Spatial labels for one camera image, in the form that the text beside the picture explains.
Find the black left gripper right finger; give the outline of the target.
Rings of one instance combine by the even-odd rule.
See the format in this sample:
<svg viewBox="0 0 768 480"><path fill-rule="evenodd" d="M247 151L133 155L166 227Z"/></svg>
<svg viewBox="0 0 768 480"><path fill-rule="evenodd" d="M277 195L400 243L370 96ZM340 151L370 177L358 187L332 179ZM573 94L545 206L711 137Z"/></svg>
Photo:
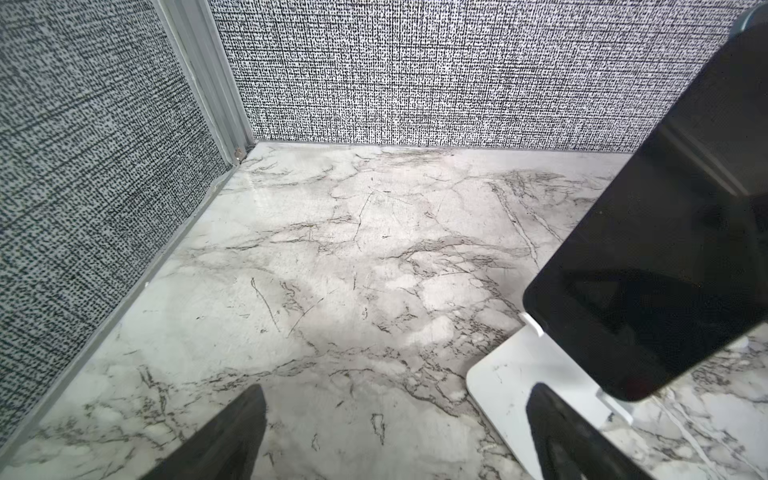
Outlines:
<svg viewBox="0 0 768 480"><path fill-rule="evenodd" d="M650 475L544 383L526 414L545 479L648 479Z"/></svg>

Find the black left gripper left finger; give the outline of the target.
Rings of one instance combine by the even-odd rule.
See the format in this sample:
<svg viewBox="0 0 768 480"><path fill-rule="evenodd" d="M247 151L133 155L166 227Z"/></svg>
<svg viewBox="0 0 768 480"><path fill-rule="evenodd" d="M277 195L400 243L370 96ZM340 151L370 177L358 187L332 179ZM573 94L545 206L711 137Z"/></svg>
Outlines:
<svg viewBox="0 0 768 480"><path fill-rule="evenodd" d="M249 479L266 428L264 392L254 384L143 478Z"/></svg>

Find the black phone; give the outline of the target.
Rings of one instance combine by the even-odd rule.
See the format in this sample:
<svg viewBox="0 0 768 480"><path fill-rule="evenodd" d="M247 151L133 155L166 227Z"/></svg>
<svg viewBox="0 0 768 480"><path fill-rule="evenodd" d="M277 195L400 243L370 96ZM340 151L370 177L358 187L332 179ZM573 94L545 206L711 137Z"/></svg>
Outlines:
<svg viewBox="0 0 768 480"><path fill-rule="evenodd" d="M523 296L610 396L647 398L767 318L767 9L654 127Z"/></svg>

